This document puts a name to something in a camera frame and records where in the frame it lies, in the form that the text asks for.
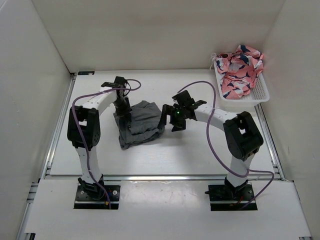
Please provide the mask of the grey shorts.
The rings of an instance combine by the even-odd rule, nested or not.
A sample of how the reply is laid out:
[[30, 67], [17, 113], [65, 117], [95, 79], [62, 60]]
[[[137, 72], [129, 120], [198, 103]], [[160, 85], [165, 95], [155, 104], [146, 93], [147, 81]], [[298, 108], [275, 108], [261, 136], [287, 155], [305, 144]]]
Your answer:
[[133, 105], [131, 127], [125, 125], [124, 117], [113, 114], [119, 131], [122, 150], [154, 141], [162, 136], [165, 127], [159, 127], [162, 111], [155, 102], [142, 100]]

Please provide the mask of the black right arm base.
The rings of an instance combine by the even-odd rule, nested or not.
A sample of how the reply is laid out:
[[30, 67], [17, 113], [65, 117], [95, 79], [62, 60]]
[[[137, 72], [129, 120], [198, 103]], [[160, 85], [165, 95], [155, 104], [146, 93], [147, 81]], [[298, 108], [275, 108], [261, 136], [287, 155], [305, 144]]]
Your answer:
[[233, 187], [225, 180], [224, 184], [208, 185], [204, 192], [209, 196], [210, 210], [217, 211], [257, 211], [257, 203], [254, 198], [254, 190], [248, 181], [238, 187]]

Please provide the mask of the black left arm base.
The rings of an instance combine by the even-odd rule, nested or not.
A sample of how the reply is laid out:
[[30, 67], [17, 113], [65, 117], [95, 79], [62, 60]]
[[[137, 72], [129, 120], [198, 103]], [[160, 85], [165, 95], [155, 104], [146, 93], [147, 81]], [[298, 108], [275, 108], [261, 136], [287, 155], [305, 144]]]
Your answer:
[[73, 208], [79, 210], [118, 210], [121, 186], [109, 184], [103, 187], [109, 198], [99, 186], [86, 189], [84, 184], [78, 183]]

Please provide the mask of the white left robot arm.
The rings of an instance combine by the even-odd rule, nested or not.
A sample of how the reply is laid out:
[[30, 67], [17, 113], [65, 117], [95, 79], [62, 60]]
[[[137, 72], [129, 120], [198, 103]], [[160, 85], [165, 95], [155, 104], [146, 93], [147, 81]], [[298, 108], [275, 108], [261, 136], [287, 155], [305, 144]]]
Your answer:
[[100, 116], [110, 106], [119, 131], [122, 150], [158, 139], [165, 131], [162, 112], [154, 102], [142, 100], [131, 105], [128, 94], [132, 91], [130, 80], [116, 76], [114, 82], [104, 82], [99, 92], [86, 95], [89, 99], [77, 105], [77, 97], [69, 110], [67, 139], [75, 148], [81, 165], [78, 179], [82, 190], [93, 200], [108, 201], [108, 193], [100, 171], [97, 145], [101, 138]]

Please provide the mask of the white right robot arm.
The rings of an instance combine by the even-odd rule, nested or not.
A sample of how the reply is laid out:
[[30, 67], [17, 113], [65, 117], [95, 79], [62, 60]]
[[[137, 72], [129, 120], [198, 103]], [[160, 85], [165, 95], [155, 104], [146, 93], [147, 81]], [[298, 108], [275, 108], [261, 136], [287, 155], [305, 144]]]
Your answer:
[[249, 168], [255, 154], [263, 145], [263, 137], [252, 115], [243, 111], [233, 114], [217, 109], [204, 100], [195, 101], [184, 90], [172, 97], [174, 104], [168, 107], [172, 132], [184, 131], [186, 120], [206, 123], [224, 132], [231, 154], [230, 166], [224, 168], [228, 174], [224, 180], [224, 193], [230, 200], [238, 199], [248, 183]]

